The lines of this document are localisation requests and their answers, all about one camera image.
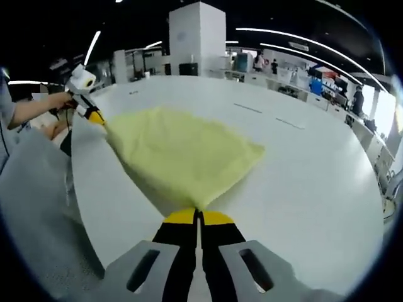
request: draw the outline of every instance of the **black line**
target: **black line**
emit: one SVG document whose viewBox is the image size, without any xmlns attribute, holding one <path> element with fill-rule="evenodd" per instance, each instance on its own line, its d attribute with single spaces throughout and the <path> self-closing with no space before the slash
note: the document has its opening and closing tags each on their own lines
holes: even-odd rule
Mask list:
<svg viewBox="0 0 403 302">
<path fill-rule="evenodd" d="M 245 109 L 252 110 L 252 111 L 257 112 L 257 113 L 262 113 L 262 111 L 258 111 L 258 110 L 256 110 L 256 109 L 252 109 L 252 108 L 249 108 L 249 107 L 246 107 L 246 106 L 240 105 L 240 104 L 236 104 L 236 103 L 234 103 L 234 105 L 235 105 L 235 106 L 242 107 L 242 108 L 245 108 Z"/>
<path fill-rule="evenodd" d="M 276 120 L 281 121 L 281 122 L 283 122 L 284 124 L 288 124 L 288 125 L 290 125 L 290 126 L 296 128 L 296 129 L 299 129 L 299 130 L 304 130 L 304 129 L 305 129 L 305 128 L 301 128 L 301 127 L 295 126 L 295 125 L 291 124 L 290 122 L 287 122 L 287 121 L 285 121 L 285 120 L 282 120 L 281 118 L 276 118 Z"/>
</svg>

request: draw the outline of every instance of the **person's arm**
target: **person's arm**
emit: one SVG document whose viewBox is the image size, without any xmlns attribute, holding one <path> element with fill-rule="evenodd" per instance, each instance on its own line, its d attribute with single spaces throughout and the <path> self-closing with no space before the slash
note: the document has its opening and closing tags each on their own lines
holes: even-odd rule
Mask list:
<svg viewBox="0 0 403 302">
<path fill-rule="evenodd" d="M 61 108 L 66 102 L 71 100 L 70 94 L 60 92 L 49 95 L 40 101 L 31 101 L 27 103 L 16 103 L 14 115 L 8 124 L 9 129 L 20 126 L 25 121 L 32 120 L 37 116 L 53 109 Z"/>
</svg>

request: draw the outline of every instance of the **office desk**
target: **office desk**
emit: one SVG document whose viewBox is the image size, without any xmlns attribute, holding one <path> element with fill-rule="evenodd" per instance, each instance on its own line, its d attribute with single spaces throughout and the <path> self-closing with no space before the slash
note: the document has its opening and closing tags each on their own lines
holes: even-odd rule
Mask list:
<svg viewBox="0 0 403 302">
<path fill-rule="evenodd" d="M 107 120 L 164 105 L 219 120 L 263 144 L 263 159 L 208 210 L 232 217 L 246 240 L 259 240 L 289 261 L 308 286 L 346 294 L 377 258 L 383 217 L 376 177 L 351 129 L 326 112 L 264 88 L 185 76 L 155 76 L 108 87 L 94 101 Z M 82 131 L 79 127 L 75 122 L 77 137 Z M 159 213 L 146 207 L 144 195 L 126 180 L 129 197 L 124 196 L 128 190 L 123 185 L 111 183 L 111 179 L 122 178 L 116 175 L 121 170 L 112 171 L 118 165 L 116 159 L 108 159 L 109 173 L 96 177 L 98 171 L 104 172 L 106 157 L 97 159 L 99 145 L 91 143 L 90 135 L 81 143 L 87 150 L 79 153 L 75 149 L 84 147 L 73 141 L 73 174 L 82 220 L 96 253 L 104 253 L 100 249 L 116 241 L 125 242 L 122 246 L 126 247 L 135 244 L 130 217 L 142 217 L 142 229 L 155 232 Z M 88 174 L 80 169 L 80 157 L 92 158 L 94 171 Z M 97 190 L 90 193 L 85 186 Z M 103 219 L 94 212 L 102 212 Z"/>
</svg>

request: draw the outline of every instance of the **ceiling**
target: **ceiling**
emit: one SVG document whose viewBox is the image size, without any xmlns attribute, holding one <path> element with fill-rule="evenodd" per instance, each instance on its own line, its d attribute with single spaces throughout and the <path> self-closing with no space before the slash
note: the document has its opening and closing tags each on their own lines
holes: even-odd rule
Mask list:
<svg viewBox="0 0 403 302">
<path fill-rule="evenodd" d="M 144 47 L 162 40 L 169 47 L 169 12 L 196 2 L 194 0 L 134 1 L 10 1 L 3 11 L 10 16 L 3 26 L 2 65 L 9 69 L 12 80 L 54 81 L 49 71 L 58 58 L 68 60 L 85 54 L 97 30 L 100 38 L 90 61 L 105 59 L 114 50 Z M 321 42 L 351 57 L 372 73 L 391 74 L 377 39 L 361 25 L 343 13 L 319 1 L 248 1 L 239 5 L 233 1 L 205 0 L 227 14 L 227 39 L 239 40 L 243 47 L 260 47 L 270 43 L 290 47 L 289 37 L 270 33 L 236 31 L 237 27 L 263 28 L 284 31 Z M 360 20 L 366 6 L 360 1 L 332 1 Z M 379 15 L 366 13 L 368 20 Z M 334 53 L 307 44 L 309 53 L 348 72 L 361 72 L 353 64 Z"/>
</svg>

